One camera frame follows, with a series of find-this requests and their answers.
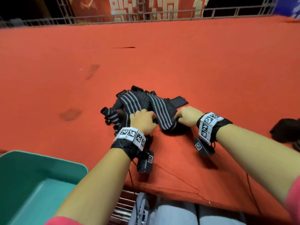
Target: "person's left hand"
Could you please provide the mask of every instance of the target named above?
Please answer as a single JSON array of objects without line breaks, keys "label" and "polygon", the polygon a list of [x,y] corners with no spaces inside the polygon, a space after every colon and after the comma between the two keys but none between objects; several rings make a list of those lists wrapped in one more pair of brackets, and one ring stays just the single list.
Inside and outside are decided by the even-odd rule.
[{"label": "person's left hand", "polygon": [[130,126],[141,131],[145,136],[152,133],[157,125],[153,123],[152,119],[156,118],[153,111],[137,111],[135,114],[130,114]]}]

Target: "person's right arm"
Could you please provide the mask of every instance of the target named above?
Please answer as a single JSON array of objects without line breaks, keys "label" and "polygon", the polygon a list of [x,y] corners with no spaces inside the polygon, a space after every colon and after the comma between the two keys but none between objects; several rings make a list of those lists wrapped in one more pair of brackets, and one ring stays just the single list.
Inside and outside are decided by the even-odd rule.
[{"label": "person's right arm", "polygon": [[[203,113],[183,107],[175,117],[179,122],[196,126]],[[235,125],[221,127],[219,144],[255,181],[285,206],[287,193],[300,175],[300,153],[274,140]]]}]

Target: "hand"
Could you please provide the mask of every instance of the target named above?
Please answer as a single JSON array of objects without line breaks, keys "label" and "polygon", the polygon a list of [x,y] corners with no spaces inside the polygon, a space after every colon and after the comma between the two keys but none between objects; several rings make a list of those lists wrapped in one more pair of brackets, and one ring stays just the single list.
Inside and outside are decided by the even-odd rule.
[{"label": "hand", "polygon": [[157,125],[153,123],[152,119],[156,118],[153,111],[137,111],[135,114],[130,115],[130,126],[141,131],[145,136],[152,133]]},{"label": "hand", "polygon": [[198,119],[204,115],[200,110],[193,108],[192,106],[183,107],[175,114],[175,119],[178,119],[179,123],[192,127],[197,125]]}]

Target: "forearm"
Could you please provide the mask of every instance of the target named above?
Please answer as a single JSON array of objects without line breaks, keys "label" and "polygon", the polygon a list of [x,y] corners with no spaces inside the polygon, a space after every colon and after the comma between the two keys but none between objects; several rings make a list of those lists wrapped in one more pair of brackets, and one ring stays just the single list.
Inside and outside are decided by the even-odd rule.
[{"label": "forearm", "polygon": [[74,188],[55,216],[65,216],[84,225],[107,224],[121,195],[130,159],[112,148]]},{"label": "forearm", "polygon": [[217,141],[254,180],[282,205],[300,175],[300,153],[235,125],[217,132]]}]

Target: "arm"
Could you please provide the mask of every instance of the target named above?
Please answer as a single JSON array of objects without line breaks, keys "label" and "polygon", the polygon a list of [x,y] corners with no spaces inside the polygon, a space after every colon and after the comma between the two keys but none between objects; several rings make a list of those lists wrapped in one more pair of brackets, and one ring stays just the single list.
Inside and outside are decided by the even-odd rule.
[{"label": "arm", "polygon": [[[193,107],[180,109],[179,122],[196,126],[203,113]],[[300,153],[267,137],[226,125],[217,132],[217,141],[254,180],[284,206],[287,193],[300,175]]]},{"label": "arm", "polygon": [[[149,135],[156,128],[152,122],[154,117],[153,112],[137,111],[130,115],[130,123]],[[74,188],[55,216],[68,217],[84,225],[106,225],[121,195],[130,162],[122,149],[110,149]]]}]

